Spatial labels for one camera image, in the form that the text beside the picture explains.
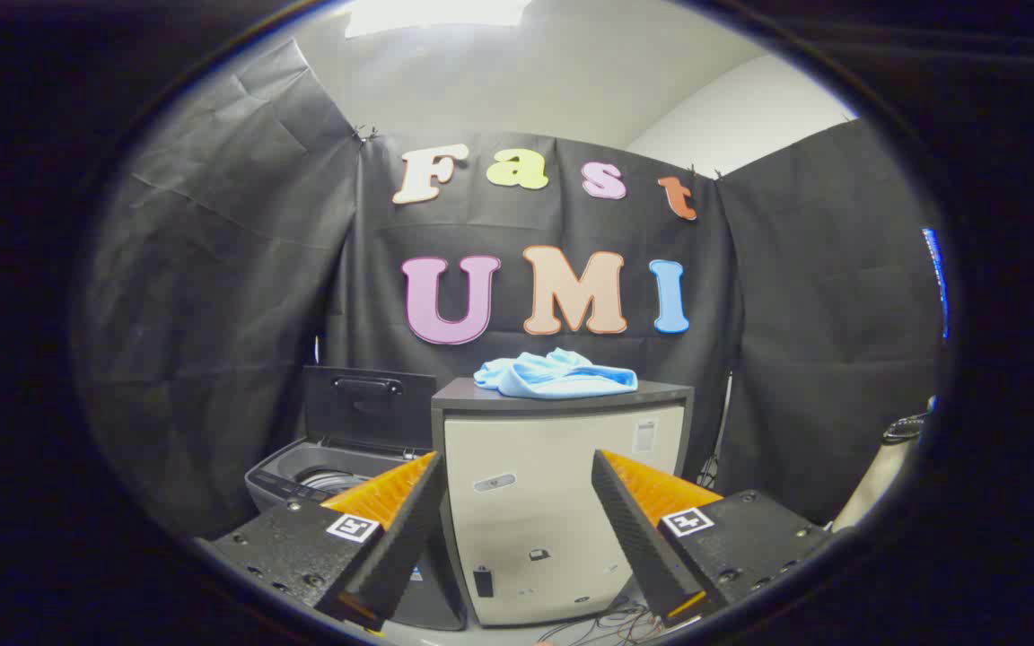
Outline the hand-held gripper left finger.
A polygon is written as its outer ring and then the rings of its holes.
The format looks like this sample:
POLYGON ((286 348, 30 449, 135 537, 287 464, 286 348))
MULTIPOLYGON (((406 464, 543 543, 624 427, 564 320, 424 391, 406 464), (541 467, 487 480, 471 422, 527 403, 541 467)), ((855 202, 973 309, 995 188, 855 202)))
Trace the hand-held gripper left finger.
POLYGON ((285 604, 381 630, 405 597, 446 494, 446 461, 430 451, 328 498, 287 496, 197 543, 285 604))

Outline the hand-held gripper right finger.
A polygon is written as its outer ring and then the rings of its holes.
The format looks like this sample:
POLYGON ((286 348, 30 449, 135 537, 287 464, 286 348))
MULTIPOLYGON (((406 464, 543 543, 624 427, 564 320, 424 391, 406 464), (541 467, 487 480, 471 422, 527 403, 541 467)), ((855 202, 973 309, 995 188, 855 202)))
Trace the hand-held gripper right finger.
POLYGON ((722 496, 611 450, 591 486, 665 628, 708 617, 800 570, 832 532, 755 490, 722 496))

